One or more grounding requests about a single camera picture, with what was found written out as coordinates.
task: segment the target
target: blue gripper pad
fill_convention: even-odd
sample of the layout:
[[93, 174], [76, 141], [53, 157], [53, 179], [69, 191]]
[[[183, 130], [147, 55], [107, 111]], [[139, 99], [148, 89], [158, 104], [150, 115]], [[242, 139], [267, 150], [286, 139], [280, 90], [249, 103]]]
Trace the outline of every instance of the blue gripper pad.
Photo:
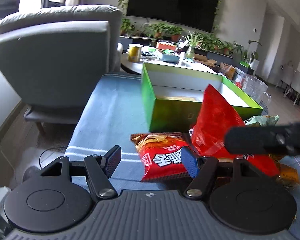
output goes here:
[[187, 169], [191, 178], [195, 178], [198, 175], [200, 169], [198, 167], [197, 157], [193, 154], [192, 150], [190, 150], [188, 147], [182, 147], [181, 161], [182, 164]]

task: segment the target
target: gray armchair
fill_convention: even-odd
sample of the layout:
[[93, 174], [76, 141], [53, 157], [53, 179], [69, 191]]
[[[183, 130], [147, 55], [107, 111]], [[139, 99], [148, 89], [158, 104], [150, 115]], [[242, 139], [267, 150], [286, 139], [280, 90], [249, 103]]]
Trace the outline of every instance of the gray armchair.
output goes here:
[[120, 68], [121, 18], [118, 8], [95, 5], [2, 20], [0, 71], [29, 105], [27, 121], [41, 132], [41, 122], [78, 122], [101, 76]]

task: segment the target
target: black circular disc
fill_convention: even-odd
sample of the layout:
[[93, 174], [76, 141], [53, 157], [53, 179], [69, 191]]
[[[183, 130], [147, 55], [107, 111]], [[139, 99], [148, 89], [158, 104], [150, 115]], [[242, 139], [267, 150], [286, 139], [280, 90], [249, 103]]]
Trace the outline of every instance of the black circular disc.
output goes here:
[[36, 176], [16, 187], [4, 202], [13, 227], [27, 232], [52, 233], [82, 221], [92, 209], [90, 194], [59, 177]]
[[222, 223], [246, 233], [272, 234], [290, 227], [297, 204], [270, 179], [242, 178], [217, 188], [210, 210]]

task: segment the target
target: gray ribbed surface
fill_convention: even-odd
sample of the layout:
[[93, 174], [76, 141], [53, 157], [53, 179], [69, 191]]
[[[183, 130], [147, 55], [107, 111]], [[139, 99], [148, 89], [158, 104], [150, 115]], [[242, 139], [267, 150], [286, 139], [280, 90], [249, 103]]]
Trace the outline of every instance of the gray ribbed surface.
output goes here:
[[215, 220], [199, 201], [187, 200], [178, 191], [125, 190], [114, 200], [97, 204], [91, 215], [67, 231], [36, 236], [14, 230], [8, 240], [292, 240], [288, 231], [250, 236]]

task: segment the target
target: pitcher handle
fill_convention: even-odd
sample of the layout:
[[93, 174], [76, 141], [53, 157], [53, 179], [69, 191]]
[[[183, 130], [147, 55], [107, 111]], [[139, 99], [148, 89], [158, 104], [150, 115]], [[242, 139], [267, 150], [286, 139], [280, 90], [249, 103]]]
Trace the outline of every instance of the pitcher handle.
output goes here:
[[268, 97], [268, 101], [266, 103], [264, 103], [264, 106], [263, 106], [263, 107], [266, 107], [271, 102], [271, 95], [269, 95], [267, 92], [263, 92], [263, 93]]

